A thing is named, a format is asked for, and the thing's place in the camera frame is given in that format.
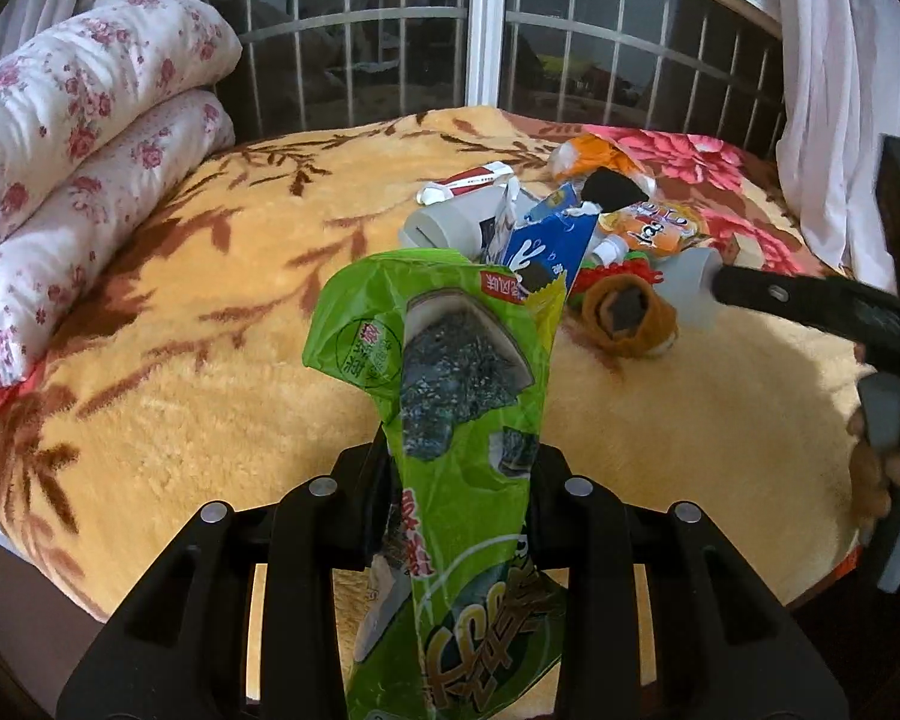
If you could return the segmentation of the person's right hand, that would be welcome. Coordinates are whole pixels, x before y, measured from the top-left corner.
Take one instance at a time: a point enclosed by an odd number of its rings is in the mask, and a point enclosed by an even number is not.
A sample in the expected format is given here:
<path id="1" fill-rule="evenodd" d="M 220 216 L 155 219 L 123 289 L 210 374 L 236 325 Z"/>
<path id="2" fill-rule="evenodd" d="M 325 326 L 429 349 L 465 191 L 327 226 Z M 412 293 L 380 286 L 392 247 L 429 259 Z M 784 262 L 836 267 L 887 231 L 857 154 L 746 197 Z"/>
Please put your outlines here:
<path id="1" fill-rule="evenodd" d="M 866 440 L 866 424 L 857 408 L 847 423 L 848 433 L 855 439 L 848 459 L 852 486 L 852 518 L 855 525 L 868 533 L 891 511 L 889 484 L 900 488 L 900 450 L 881 458 Z"/>

